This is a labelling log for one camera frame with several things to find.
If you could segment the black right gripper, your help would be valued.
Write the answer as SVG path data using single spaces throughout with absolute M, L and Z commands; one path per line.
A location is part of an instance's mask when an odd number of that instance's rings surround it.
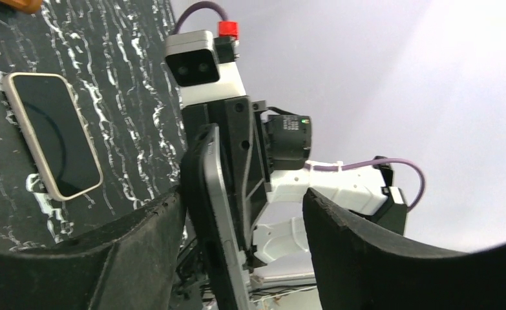
M 206 125 L 215 124 L 219 128 L 229 210 L 237 247 L 244 252 L 249 270 L 264 266 L 253 255 L 256 248 L 252 244 L 252 232 L 268 202 L 269 160 L 260 120 L 265 108 L 260 101 L 252 102 L 249 96 L 240 96 L 193 104 L 182 110 L 188 154 L 192 153 Z

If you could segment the black phone case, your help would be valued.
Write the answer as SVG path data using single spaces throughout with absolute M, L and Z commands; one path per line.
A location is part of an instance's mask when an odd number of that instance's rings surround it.
M 189 217 L 193 223 L 193 227 L 196 234 L 196 239 L 198 242 L 198 247 L 201 250 L 204 266 L 206 269 L 206 273 L 209 278 L 209 270 L 207 265 L 207 256 L 204 252 L 204 235 L 203 233 L 206 231 L 207 220 L 204 218 L 204 198 L 205 189 L 204 186 L 200 184 L 200 173 L 198 172 L 198 137 L 203 131 L 205 125 L 202 126 L 199 130 L 198 135 L 193 141 L 193 144 L 188 148 L 187 152 L 182 158 L 182 162 L 180 165 L 180 176 L 181 176 L 181 197 L 182 203 L 186 206 L 189 211 Z

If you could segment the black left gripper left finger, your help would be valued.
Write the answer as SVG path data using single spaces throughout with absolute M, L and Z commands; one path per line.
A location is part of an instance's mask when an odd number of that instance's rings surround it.
M 55 246 L 0 252 L 0 309 L 167 309 L 185 213 L 172 188 Z

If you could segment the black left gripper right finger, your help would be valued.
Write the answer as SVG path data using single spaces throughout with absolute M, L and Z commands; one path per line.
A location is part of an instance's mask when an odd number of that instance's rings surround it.
M 506 309 L 506 243 L 417 242 L 308 189 L 302 213 L 323 309 Z

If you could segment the black phone with light edge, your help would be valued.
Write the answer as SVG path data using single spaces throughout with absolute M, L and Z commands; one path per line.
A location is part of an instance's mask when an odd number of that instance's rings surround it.
M 204 252 L 212 290 L 219 309 L 255 309 L 243 270 L 222 168 L 219 128 L 208 124 L 198 137 L 198 172 L 204 186 Z

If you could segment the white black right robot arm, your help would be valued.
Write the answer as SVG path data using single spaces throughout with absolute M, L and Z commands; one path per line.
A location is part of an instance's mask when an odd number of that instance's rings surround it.
M 184 106 L 182 117 L 189 143 L 204 126 L 218 128 L 215 176 L 221 177 L 228 197 L 223 226 L 233 230 L 224 248 L 245 268 L 308 250 L 302 220 L 275 225 L 258 221 L 269 204 L 301 202 L 309 188 L 403 234 L 408 205 L 393 185 L 388 158 L 351 165 L 311 161 L 311 119 L 247 96 L 192 103 Z

